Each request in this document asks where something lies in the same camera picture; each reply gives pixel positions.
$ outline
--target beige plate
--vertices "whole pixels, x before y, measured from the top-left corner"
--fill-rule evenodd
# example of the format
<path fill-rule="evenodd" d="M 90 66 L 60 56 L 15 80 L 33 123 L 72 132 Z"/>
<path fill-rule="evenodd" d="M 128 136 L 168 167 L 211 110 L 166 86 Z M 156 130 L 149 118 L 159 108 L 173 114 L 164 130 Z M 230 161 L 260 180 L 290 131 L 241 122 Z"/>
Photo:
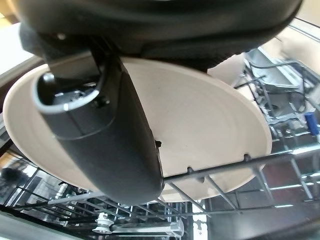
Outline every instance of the beige plate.
<path fill-rule="evenodd" d="M 244 96 L 207 74 L 168 63 L 123 58 L 140 98 L 154 138 L 162 142 L 164 176 L 240 161 L 244 153 L 267 155 L 272 140 L 268 125 Z M 35 164 L 67 183 L 96 191 L 96 187 L 68 157 L 35 109 L 32 83 L 48 70 L 37 67 L 19 79 L 4 102 L 4 123 L 17 147 Z M 250 169 L 211 176 L 225 192 L 253 178 Z M 219 193 L 208 182 L 177 181 L 195 200 Z M 162 199 L 185 199 L 170 186 Z"/>

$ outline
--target white rack clip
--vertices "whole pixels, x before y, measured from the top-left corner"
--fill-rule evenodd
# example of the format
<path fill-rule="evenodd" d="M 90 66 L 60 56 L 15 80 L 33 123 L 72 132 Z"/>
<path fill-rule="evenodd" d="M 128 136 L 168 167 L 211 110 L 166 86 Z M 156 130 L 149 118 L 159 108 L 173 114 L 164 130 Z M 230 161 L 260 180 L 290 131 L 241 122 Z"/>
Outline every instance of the white rack clip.
<path fill-rule="evenodd" d="M 108 219 L 108 214 L 101 212 L 98 219 L 95 221 L 98 223 L 98 226 L 92 230 L 93 232 L 98 234 L 112 234 L 112 231 L 110 231 L 110 226 L 115 222 Z"/>

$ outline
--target plate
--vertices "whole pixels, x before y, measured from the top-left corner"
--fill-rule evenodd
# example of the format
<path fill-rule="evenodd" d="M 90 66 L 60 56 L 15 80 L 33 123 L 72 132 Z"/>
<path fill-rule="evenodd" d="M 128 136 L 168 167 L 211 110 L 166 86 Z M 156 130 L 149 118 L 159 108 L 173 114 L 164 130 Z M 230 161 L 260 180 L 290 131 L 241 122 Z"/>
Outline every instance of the plate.
<path fill-rule="evenodd" d="M 245 153 L 253 157 L 271 152 L 269 127 L 250 101 L 211 76 L 169 63 L 122 58 L 140 98 L 159 149 L 164 176 L 237 162 Z M 31 86 L 47 65 L 33 69 L 10 89 L 4 102 L 4 123 L 16 146 L 48 173 L 83 189 L 97 191 L 69 158 L 35 109 Z M 225 192 L 254 175 L 238 169 L 211 175 Z M 217 190 L 196 179 L 175 184 L 194 200 L 217 196 Z M 166 202 L 186 199 L 166 184 Z"/>

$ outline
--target blue object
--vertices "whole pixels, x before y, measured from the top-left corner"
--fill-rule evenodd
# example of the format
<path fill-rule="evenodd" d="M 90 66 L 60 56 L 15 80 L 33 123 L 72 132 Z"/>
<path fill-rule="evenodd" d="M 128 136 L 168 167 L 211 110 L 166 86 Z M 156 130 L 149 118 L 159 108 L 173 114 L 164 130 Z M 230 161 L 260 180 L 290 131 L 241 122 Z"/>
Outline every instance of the blue object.
<path fill-rule="evenodd" d="M 319 135 L 319 129 L 318 129 L 318 123 L 317 123 L 317 119 L 314 115 L 313 112 L 306 112 L 304 114 L 305 120 L 306 120 L 306 124 L 309 128 L 309 131 L 311 133 L 311 135 L 316 136 Z"/>

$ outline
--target dishwasher rack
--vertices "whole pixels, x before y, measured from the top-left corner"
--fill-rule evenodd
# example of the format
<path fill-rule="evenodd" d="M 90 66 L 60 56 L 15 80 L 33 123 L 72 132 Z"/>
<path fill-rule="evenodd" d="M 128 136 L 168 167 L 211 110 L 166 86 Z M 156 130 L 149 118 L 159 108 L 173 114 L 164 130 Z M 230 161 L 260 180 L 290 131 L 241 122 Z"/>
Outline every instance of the dishwasher rack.
<path fill-rule="evenodd" d="M 273 68 L 283 65 L 299 64 L 299 62 L 279 63 L 274 66 L 257 66 L 253 63 L 250 67 L 256 68 Z M 304 71 L 302 66 L 302 82 L 305 84 Z M 88 237 L 96 239 L 101 233 L 94 233 L 92 230 L 97 226 L 95 220 L 99 213 L 107 214 L 107 218 L 115 223 L 115 225 L 133 224 L 135 227 L 141 223 L 152 224 L 157 223 L 177 223 L 182 221 L 185 227 L 185 234 L 180 230 L 173 230 L 172 232 L 164 232 L 162 234 L 155 233 L 113 233 L 112 235 L 121 237 L 172 237 L 176 239 L 188 239 L 191 234 L 189 229 L 193 227 L 193 216 L 205 215 L 211 217 L 217 214 L 241 214 L 250 211 L 264 211 L 275 208 L 291 208 L 298 205 L 319 204 L 320 191 L 312 191 L 311 187 L 317 189 L 320 187 L 320 144 L 317 136 L 310 135 L 306 127 L 306 123 L 302 119 L 303 111 L 297 111 L 292 104 L 292 113 L 275 116 L 272 109 L 272 102 L 270 102 L 269 92 L 264 88 L 264 83 L 261 81 L 262 77 L 255 77 L 250 74 L 250 69 L 247 69 L 247 76 L 244 78 L 244 83 L 241 83 L 236 89 L 248 88 L 259 106 L 259 109 L 264 114 L 266 121 L 269 124 L 273 143 L 280 147 L 273 148 L 273 153 L 267 156 L 251 158 L 248 154 L 243 155 L 243 159 L 238 159 L 237 162 L 225 165 L 214 166 L 206 169 L 193 170 L 191 167 L 186 169 L 185 173 L 171 175 L 165 177 L 163 180 L 165 184 L 178 192 L 188 201 L 168 203 L 162 201 L 160 198 L 146 204 L 129 206 L 114 202 L 108 199 L 102 192 L 90 192 L 79 189 L 67 183 L 60 183 L 64 186 L 64 192 L 57 194 L 54 198 L 47 198 L 41 194 L 30 190 L 30 185 L 35 180 L 37 174 L 42 172 L 40 168 L 32 165 L 36 170 L 29 177 L 23 186 L 17 185 L 4 202 L 4 206 L 12 211 L 19 211 L 27 215 L 36 216 L 45 222 L 54 222 L 64 228 L 77 233 L 85 234 Z M 302 95 L 304 100 L 311 104 L 316 111 L 320 112 L 320 107 L 312 99 L 310 99 L 305 92 L 297 92 Z M 269 103 L 270 109 L 265 105 L 261 105 L 260 99 L 264 98 Z M 300 127 L 293 127 L 293 122 L 300 123 Z M 312 171 L 304 172 L 300 168 L 300 162 L 309 159 L 315 166 Z M 265 175 L 265 169 L 268 166 L 277 166 L 288 163 L 295 173 L 298 181 L 294 185 L 278 185 L 270 187 L 268 179 Z M 233 171 L 237 169 L 248 168 L 251 169 L 255 175 L 255 179 L 259 183 L 256 191 L 265 194 L 268 204 L 264 206 L 249 206 L 242 207 L 239 200 L 239 194 L 245 192 L 241 190 L 234 190 L 231 192 L 224 192 L 211 178 L 211 175 Z M 220 197 L 224 199 L 226 205 L 224 208 L 215 208 L 214 205 L 209 204 L 206 200 L 194 200 L 185 192 L 178 188 L 175 183 L 185 179 L 196 178 L 200 181 L 204 179 L 211 184 L 211 187 L 216 189 Z M 274 191 L 287 191 L 288 189 L 299 188 L 304 192 L 304 198 L 301 201 L 279 201 L 275 199 Z M 23 202 L 21 204 L 21 197 L 27 193 L 33 196 L 32 202 Z M 41 213 L 42 217 L 38 217 L 35 213 Z"/>

